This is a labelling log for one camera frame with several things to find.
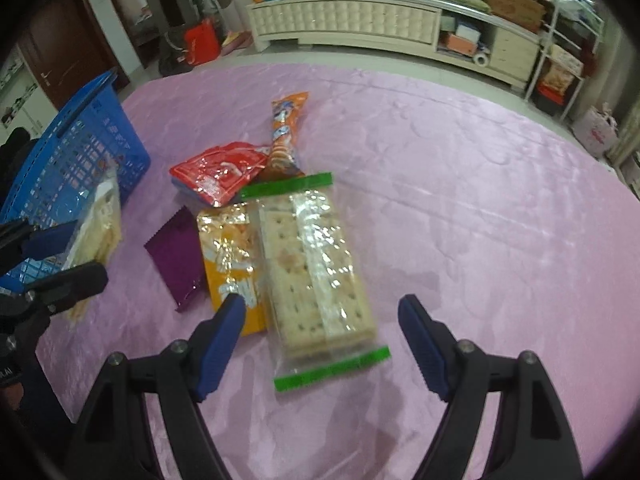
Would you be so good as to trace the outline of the clear cracker pack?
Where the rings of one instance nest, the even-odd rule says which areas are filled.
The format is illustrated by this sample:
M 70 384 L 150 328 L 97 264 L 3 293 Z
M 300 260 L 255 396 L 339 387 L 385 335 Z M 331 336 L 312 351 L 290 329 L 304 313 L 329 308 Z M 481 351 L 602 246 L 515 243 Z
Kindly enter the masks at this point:
M 104 266 L 122 240 L 117 170 L 108 165 L 88 203 L 80 213 L 74 234 L 67 245 L 62 270 L 96 261 Z

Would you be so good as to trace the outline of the purple snack packet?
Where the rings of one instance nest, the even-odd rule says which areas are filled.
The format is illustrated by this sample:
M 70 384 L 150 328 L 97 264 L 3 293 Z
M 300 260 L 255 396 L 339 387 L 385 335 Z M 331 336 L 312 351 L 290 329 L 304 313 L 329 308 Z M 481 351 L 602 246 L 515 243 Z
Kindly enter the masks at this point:
M 194 214 L 181 207 L 145 244 L 178 312 L 185 311 L 205 282 Z

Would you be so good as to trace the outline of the blue Doublemint gum can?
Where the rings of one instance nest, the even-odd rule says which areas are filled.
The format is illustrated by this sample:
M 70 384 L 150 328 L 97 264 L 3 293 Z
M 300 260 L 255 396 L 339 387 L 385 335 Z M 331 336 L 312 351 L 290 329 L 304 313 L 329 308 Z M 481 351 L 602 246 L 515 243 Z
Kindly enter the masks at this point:
M 202 206 L 203 202 L 198 196 L 198 193 L 192 190 L 189 185 L 184 184 L 180 180 L 171 179 L 171 183 L 177 190 L 178 197 L 186 205 L 190 206 Z

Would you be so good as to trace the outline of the orange chip packet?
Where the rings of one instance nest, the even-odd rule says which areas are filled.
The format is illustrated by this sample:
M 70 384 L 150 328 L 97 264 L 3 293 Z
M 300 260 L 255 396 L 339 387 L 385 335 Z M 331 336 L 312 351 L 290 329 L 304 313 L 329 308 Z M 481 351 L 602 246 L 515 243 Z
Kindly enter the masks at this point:
M 246 304 L 242 336 L 267 329 L 264 295 L 259 288 L 257 246 L 245 204 L 205 209 L 196 217 L 206 283 L 215 311 L 230 294 Z

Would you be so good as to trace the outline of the long cracker pack green ends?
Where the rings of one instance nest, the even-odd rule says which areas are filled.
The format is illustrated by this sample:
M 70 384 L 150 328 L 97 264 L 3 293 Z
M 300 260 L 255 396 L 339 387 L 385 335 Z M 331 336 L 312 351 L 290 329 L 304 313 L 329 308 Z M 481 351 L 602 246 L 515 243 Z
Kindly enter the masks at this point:
M 256 240 L 276 391 L 388 360 L 334 204 L 332 174 L 251 184 L 241 200 Z

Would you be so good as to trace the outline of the blue plastic basket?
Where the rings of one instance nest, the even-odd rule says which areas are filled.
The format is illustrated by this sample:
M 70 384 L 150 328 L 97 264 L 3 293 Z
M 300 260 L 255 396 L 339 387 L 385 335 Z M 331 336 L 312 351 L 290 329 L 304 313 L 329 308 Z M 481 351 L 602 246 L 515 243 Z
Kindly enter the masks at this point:
M 47 229 L 77 222 L 108 165 L 117 170 L 122 211 L 151 159 L 119 103 L 114 80 L 111 70 L 97 76 L 58 112 L 9 187 L 1 207 L 3 223 L 26 219 Z M 43 260 L 23 261 L 1 274 L 1 286 L 20 292 L 27 284 L 62 271 L 66 249 Z

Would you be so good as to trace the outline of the dark brown wooden door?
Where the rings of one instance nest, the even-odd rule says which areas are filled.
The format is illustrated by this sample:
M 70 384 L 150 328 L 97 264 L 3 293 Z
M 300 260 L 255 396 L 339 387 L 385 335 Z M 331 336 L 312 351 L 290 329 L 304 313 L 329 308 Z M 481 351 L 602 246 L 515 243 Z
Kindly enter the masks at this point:
M 44 0 L 17 45 L 58 110 L 85 84 L 110 70 L 116 73 L 117 88 L 129 82 L 89 0 Z

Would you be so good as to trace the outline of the pink quilted table cover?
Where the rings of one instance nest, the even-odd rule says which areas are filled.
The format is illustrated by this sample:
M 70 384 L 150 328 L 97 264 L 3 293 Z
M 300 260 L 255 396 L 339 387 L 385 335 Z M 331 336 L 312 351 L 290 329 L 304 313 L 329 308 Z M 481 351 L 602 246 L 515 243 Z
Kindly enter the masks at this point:
M 273 100 L 305 91 L 298 154 L 333 199 L 392 356 L 277 394 L 267 339 L 245 338 L 202 406 L 240 479 L 408 479 L 444 407 L 397 323 L 419 297 L 487 352 L 535 351 L 594 468 L 639 404 L 639 204 L 581 148 L 493 102 L 430 82 L 308 64 L 200 70 L 144 84 L 124 110 L 151 165 L 122 212 L 110 281 L 38 346 L 76 417 L 113 351 L 148 356 L 212 313 L 178 312 L 145 243 L 181 207 L 168 170 L 206 148 L 267 142 Z

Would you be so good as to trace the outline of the red bag on floor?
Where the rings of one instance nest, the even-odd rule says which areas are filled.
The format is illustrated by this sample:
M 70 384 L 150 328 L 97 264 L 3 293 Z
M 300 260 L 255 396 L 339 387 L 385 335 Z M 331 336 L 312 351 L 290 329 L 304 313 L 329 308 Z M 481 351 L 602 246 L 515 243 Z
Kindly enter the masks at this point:
M 215 61 L 220 55 L 221 46 L 210 18 L 204 18 L 200 24 L 189 28 L 183 34 L 183 40 L 186 46 L 186 62 L 191 66 Z

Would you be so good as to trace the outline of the broom and dustpan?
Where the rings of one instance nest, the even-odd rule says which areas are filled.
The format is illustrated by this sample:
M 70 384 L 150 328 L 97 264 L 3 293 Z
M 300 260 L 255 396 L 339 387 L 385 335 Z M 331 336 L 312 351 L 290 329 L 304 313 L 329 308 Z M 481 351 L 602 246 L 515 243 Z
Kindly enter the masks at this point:
M 253 44 L 253 37 L 243 22 L 234 0 L 209 0 L 222 30 L 221 55 L 239 54 Z

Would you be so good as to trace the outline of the orange stick snack pack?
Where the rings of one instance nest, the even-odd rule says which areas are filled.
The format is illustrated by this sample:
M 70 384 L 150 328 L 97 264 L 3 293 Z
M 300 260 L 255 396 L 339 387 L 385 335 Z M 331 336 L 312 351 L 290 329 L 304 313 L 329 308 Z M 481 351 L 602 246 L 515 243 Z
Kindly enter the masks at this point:
M 297 160 L 298 120 L 308 92 L 297 92 L 271 102 L 271 145 L 262 181 L 279 181 L 303 175 Z

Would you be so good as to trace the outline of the pink shopping bag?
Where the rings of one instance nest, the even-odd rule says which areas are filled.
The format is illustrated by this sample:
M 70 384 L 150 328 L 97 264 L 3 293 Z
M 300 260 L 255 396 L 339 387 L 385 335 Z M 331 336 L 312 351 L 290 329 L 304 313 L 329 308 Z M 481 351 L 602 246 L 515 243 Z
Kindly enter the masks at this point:
M 591 156 L 601 158 L 617 143 L 617 122 L 607 106 L 592 106 L 573 122 L 572 133 Z

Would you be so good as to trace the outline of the white metal shelf rack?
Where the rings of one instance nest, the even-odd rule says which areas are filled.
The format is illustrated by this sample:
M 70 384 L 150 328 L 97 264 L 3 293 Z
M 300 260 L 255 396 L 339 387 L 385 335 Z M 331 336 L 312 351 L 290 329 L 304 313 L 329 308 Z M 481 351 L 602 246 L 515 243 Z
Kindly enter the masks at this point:
M 596 71 L 604 19 L 596 0 L 535 1 L 544 7 L 544 15 L 524 99 L 564 122 Z

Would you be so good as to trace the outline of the white TV cabinet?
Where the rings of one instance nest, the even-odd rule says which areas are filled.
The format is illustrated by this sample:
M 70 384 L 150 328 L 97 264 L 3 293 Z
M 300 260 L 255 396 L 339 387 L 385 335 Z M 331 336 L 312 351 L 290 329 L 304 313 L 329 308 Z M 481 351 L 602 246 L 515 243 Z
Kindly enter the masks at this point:
M 447 0 L 262 0 L 247 7 L 259 51 L 273 41 L 356 47 L 447 63 L 522 91 L 539 37 L 520 25 Z

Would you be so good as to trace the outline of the cardboard box on cabinet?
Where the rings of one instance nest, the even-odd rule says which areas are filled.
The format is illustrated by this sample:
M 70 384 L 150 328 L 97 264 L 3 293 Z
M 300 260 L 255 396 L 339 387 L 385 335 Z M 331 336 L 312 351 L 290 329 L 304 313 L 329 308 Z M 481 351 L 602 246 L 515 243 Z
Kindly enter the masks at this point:
M 484 0 L 499 18 L 538 32 L 546 9 L 534 0 Z

